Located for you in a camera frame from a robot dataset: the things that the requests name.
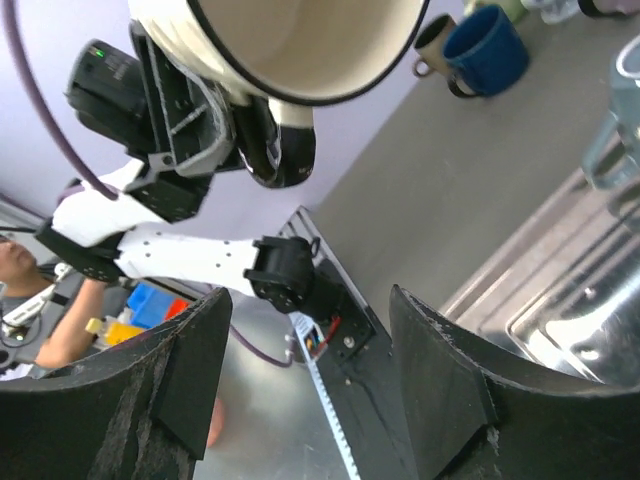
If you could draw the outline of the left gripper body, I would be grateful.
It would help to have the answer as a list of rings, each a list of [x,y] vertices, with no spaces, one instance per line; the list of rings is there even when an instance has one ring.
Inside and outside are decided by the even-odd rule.
[[[129,26],[160,169],[199,177],[235,169],[235,127],[224,92],[167,56],[140,24]]]

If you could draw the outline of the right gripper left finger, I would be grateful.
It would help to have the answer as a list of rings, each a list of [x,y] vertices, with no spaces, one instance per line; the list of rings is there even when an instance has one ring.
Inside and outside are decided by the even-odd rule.
[[[40,379],[2,382],[2,478],[192,478],[231,314],[229,291],[217,288],[118,346]]]

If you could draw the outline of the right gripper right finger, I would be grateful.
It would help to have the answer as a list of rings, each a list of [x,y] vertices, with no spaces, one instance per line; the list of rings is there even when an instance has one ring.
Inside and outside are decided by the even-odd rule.
[[[400,286],[389,318],[420,478],[638,477],[637,389],[523,359]]]

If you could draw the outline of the cream mug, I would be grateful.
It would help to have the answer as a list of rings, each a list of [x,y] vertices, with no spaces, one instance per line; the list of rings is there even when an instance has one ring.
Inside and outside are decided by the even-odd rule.
[[[129,12],[188,78],[224,91],[240,157],[266,188],[304,182],[315,109],[354,100],[388,76],[425,1],[132,1]]]

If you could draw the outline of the brown striped cup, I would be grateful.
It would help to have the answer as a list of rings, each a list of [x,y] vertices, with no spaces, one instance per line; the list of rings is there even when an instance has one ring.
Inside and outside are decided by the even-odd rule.
[[[443,14],[421,30],[414,42],[418,58],[413,64],[413,74],[417,78],[425,78],[434,73],[448,76],[451,73],[451,67],[443,55],[443,48],[456,26],[455,20],[449,14]]]

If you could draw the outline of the grey blue mug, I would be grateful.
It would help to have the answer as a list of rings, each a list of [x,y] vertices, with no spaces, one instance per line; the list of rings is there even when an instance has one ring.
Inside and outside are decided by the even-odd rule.
[[[611,60],[609,105],[582,158],[586,180],[613,189],[639,174],[639,36]]]

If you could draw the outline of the dark blue mug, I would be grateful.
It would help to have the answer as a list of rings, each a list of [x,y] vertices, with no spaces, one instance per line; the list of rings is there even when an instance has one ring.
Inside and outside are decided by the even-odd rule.
[[[496,4],[479,8],[457,25],[443,55],[451,67],[449,91],[462,99],[501,94],[520,80],[530,64],[514,24]]]

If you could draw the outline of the light blue white mug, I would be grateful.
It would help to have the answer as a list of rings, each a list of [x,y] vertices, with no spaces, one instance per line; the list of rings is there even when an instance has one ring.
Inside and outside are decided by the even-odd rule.
[[[562,23],[580,12],[577,0],[521,0],[521,4],[528,11],[539,11],[548,25]]]

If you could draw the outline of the purple mug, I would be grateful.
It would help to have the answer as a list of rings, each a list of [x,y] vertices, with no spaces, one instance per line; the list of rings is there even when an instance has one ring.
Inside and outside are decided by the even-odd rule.
[[[578,4],[590,18],[626,18],[639,13],[639,0],[579,0]]]

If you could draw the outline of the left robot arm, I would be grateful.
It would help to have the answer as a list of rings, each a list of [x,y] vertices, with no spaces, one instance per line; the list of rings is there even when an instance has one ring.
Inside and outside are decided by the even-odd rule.
[[[220,173],[243,170],[284,189],[311,174],[316,135],[277,123],[267,102],[231,103],[218,84],[165,55],[139,23],[132,53],[90,42],[77,59],[68,101],[89,129],[125,148],[116,171],[72,184],[37,238],[98,279],[169,278],[226,287],[278,311],[326,323],[347,299],[317,260],[318,238],[250,240],[184,236]]]

